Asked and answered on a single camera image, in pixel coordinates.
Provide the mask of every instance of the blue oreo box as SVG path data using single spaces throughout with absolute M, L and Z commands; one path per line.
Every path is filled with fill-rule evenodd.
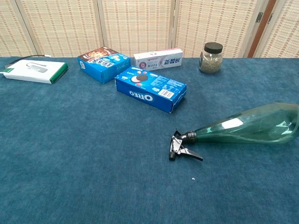
M 92 50 L 77 57 L 81 70 L 100 83 L 114 79 L 131 66 L 129 57 L 107 47 Z
M 168 113 L 187 91 L 184 83 L 133 66 L 115 77 L 115 85 L 117 91 Z

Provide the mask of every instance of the black lid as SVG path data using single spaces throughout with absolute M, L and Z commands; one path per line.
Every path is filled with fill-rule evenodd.
M 222 44 L 216 42 L 209 42 L 205 44 L 205 51 L 211 54 L 219 54 L 222 52 Z

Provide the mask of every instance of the blue carpet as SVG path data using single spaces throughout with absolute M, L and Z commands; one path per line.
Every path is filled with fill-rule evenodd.
M 0 58 L 0 68 L 14 58 Z M 299 59 L 198 59 L 158 74 L 187 83 L 172 113 L 100 84 L 75 58 L 57 83 L 0 75 L 0 223 L 296 223 L 299 138 L 211 144 L 168 160 L 176 128 L 195 130 L 270 102 L 299 103 Z

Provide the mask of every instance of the green spray bottle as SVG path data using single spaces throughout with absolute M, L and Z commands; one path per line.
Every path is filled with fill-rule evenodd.
M 202 157 L 185 148 L 183 143 L 236 142 L 285 143 L 298 136 L 299 105 L 272 103 L 256 107 L 217 121 L 194 132 L 174 133 L 171 139 L 169 160 L 176 155 Z

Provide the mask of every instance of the toothpaste box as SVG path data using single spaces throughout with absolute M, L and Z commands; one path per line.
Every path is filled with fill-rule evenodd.
M 115 85 L 117 91 L 168 113 L 187 91 L 184 83 L 133 66 L 115 77 Z
M 180 66 L 182 64 L 183 51 L 180 48 L 173 48 L 134 54 L 134 58 L 136 67 L 151 71 Z
M 100 83 L 112 80 L 131 66 L 129 57 L 107 47 L 98 48 L 77 57 L 81 70 Z

